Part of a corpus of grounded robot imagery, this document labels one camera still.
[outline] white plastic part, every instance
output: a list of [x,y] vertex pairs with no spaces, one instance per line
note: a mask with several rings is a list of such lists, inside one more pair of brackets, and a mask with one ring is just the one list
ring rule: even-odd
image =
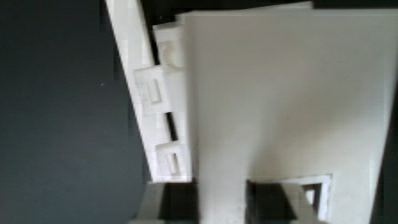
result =
[[171,142],[157,146],[159,172],[169,181],[187,181],[187,159],[183,145]]
[[[192,101],[189,101],[189,81],[183,69],[182,35],[176,32],[180,28],[164,25],[157,27],[162,65],[155,66],[141,1],[107,0],[107,6],[153,182],[189,182],[192,180],[194,155],[190,152],[194,148],[192,118],[189,116]],[[178,140],[183,148],[180,152],[185,162],[183,178],[176,175],[164,176],[159,168],[157,145],[171,142],[166,112],[173,112],[174,115]]]
[[135,70],[135,85],[139,89],[144,116],[171,112],[162,66]]
[[313,206],[306,199],[306,193],[299,184],[285,183],[283,190],[286,194],[286,198],[290,201],[292,209],[295,211],[297,220],[294,220],[292,224],[322,224]]

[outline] gray surface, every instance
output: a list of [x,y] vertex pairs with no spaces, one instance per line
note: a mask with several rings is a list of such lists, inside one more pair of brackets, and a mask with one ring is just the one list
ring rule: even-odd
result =
[[148,167],[100,1],[4,1],[0,24],[0,223],[125,224]]

